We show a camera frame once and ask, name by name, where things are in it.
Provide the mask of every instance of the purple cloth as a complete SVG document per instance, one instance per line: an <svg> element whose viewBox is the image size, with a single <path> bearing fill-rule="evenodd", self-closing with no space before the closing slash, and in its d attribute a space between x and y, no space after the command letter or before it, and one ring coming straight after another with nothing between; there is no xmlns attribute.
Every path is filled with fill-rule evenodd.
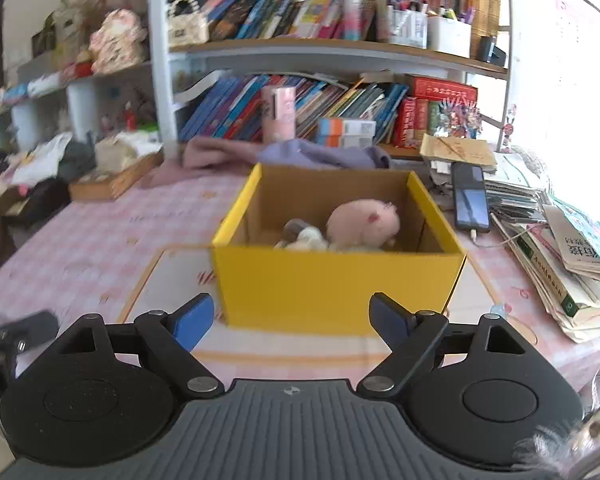
<svg viewBox="0 0 600 480"><path fill-rule="evenodd" d="M334 170L388 170L392 167L391 157L377 146L330 148L304 139L269 144L258 155L258 161L263 164Z"/></svg>

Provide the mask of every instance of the smartphone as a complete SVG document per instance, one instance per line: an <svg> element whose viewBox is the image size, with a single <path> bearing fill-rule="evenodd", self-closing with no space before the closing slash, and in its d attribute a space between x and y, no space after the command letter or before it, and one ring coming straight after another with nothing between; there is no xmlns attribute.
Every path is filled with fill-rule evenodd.
<svg viewBox="0 0 600 480"><path fill-rule="evenodd" d="M491 222L482 168L454 162L451 165L451 182L454 187L456 227L487 233L491 229Z"/></svg>

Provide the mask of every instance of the cord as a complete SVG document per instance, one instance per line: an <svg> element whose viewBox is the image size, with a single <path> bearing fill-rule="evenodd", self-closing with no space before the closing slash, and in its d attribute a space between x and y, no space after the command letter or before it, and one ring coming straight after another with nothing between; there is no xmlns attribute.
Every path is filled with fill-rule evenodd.
<svg viewBox="0 0 600 480"><path fill-rule="evenodd" d="M515 240L516 238L520 238L523 234L526 234L529 231L532 231L533 229L537 229L539 227L542 229L545 228L545 226L543 226L543 225L534 224L531 227L526 228L521 233L518 233L517 235L512 236L512 237L509 237L506 240L504 240L503 242L500 242L499 244L493 244L493 245L480 245L477 241L478 232L475 229L471 229L470 235L471 235L471 241L474 243L474 245L476 247L480 247L481 249L495 249L497 247L502 247L504 244L508 244L510 241Z"/></svg>

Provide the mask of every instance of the stuffed animal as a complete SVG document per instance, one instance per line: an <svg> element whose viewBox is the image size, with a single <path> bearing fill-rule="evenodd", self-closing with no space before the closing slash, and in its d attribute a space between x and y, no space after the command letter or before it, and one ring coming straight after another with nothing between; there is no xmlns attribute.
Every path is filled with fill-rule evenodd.
<svg viewBox="0 0 600 480"><path fill-rule="evenodd" d="M379 249L393 245L400 219L391 203L354 200L338 206L327 221L327 239L332 250Z"/></svg>

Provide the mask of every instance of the white container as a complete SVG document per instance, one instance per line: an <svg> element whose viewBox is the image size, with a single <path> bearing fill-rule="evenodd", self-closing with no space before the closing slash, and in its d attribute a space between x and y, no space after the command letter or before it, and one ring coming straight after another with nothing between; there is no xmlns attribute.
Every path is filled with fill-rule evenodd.
<svg viewBox="0 0 600 480"><path fill-rule="evenodd" d="M382 20L381 27L386 27L388 43L427 47L427 15L415 10L395 10L392 6L385 7L386 21Z"/></svg>
<svg viewBox="0 0 600 480"><path fill-rule="evenodd" d="M449 18L429 18L427 48L460 57L469 57L471 50L471 25Z"/></svg>

